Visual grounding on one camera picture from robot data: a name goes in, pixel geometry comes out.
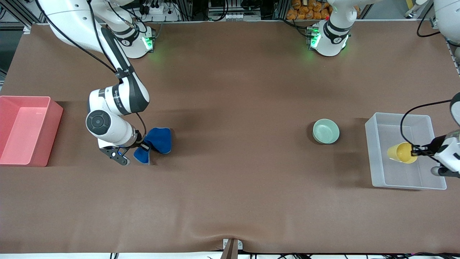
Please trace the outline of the blue cloth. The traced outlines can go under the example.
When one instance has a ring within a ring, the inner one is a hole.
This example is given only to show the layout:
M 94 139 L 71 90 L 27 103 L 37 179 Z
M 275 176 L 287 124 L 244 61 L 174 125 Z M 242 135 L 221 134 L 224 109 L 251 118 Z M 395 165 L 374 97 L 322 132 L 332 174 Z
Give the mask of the blue cloth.
M 137 152 L 138 147 L 133 153 L 134 158 L 141 164 L 151 163 L 151 153 L 156 152 L 158 154 L 169 154 L 172 148 L 172 134 L 170 128 L 152 128 L 143 141 L 151 143 L 151 149 L 148 154 L 140 154 Z

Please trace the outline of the yellow cup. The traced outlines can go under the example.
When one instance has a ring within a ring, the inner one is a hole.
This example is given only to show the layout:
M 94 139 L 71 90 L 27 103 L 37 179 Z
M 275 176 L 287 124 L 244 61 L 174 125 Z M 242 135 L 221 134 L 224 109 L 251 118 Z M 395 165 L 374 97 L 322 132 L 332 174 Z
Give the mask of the yellow cup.
M 403 142 L 391 146 L 387 150 L 387 157 L 393 161 L 401 162 L 404 164 L 412 164 L 417 160 L 417 156 L 412 155 L 412 144 Z

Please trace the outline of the pale green bowl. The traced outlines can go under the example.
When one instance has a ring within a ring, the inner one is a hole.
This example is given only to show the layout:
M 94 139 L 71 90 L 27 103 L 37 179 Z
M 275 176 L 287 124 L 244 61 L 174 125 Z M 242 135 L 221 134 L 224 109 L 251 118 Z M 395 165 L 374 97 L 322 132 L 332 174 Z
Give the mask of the pale green bowl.
M 330 119 L 319 119 L 313 125 L 313 138 L 321 144 L 335 143 L 340 137 L 340 128 Z

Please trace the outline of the clear plastic bin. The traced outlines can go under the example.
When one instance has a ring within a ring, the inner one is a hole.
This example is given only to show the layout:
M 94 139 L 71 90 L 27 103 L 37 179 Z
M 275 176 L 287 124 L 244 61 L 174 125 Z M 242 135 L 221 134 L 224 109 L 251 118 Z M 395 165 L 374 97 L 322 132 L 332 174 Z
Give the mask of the clear plastic bin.
M 427 115 L 375 113 L 366 123 L 366 138 L 370 174 L 374 187 L 402 188 L 406 190 L 446 190 L 444 177 L 431 173 L 436 162 L 419 157 L 412 164 L 393 161 L 387 150 L 394 145 L 410 142 L 424 145 L 434 138 L 432 120 Z

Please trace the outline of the brown table mat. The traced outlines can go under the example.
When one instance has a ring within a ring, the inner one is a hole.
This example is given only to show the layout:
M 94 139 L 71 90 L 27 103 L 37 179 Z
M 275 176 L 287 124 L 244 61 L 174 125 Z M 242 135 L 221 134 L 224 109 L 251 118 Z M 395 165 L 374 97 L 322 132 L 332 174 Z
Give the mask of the brown table mat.
M 2 95 L 64 108 L 44 168 L 0 167 L 0 253 L 194 252 L 236 238 L 259 253 L 460 253 L 460 179 L 447 190 L 375 188 L 365 123 L 460 92 L 441 35 L 416 21 L 358 21 L 322 57 L 283 22 L 165 24 L 133 60 L 151 97 L 148 128 L 170 154 L 121 166 L 87 131 L 102 64 L 46 25 L 23 35 Z M 332 144 L 319 119 L 340 129 Z

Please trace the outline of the pink plastic bin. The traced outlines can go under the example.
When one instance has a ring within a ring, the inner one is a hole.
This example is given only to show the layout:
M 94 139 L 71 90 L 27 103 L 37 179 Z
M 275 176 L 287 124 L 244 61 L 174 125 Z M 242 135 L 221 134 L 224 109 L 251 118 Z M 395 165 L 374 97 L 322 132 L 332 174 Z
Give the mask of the pink plastic bin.
M 0 96 L 0 166 L 47 166 L 63 112 L 48 96 Z

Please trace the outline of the white power strip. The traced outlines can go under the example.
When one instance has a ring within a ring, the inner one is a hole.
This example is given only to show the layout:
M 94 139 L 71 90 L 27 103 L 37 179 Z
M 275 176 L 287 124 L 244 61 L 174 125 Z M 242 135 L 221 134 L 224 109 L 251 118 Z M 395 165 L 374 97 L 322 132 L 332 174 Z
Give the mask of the white power strip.
M 160 0 L 152 0 L 150 2 L 145 1 L 140 7 L 140 13 L 142 15 L 161 15 L 165 12 L 165 3 Z

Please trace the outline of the long white socket strip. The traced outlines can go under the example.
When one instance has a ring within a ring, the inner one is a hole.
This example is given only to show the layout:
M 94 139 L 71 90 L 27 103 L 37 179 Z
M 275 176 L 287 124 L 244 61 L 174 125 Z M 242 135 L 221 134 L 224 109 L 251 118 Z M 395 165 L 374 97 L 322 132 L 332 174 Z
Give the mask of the long white socket strip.
M 232 22 L 251 22 L 251 21 L 259 21 L 262 18 L 259 16 L 258 13 L 235 13 L 230 12 L 226 14 L 220 21 L 232 21 Z

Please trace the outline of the pile of orange objects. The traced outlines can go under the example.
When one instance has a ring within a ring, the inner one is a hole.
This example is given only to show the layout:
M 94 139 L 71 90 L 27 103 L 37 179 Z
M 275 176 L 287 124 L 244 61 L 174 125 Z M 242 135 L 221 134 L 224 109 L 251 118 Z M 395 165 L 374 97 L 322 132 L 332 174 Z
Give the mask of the pile of orange objects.
M 348 8 L 338 6 L 335 0 L 289 0 L 286 10 L 279 17 L 285 20 L 329 20 L 332 17 L 352 20 L 361 18 L 363 9 L 368 5 L 360 2 Z

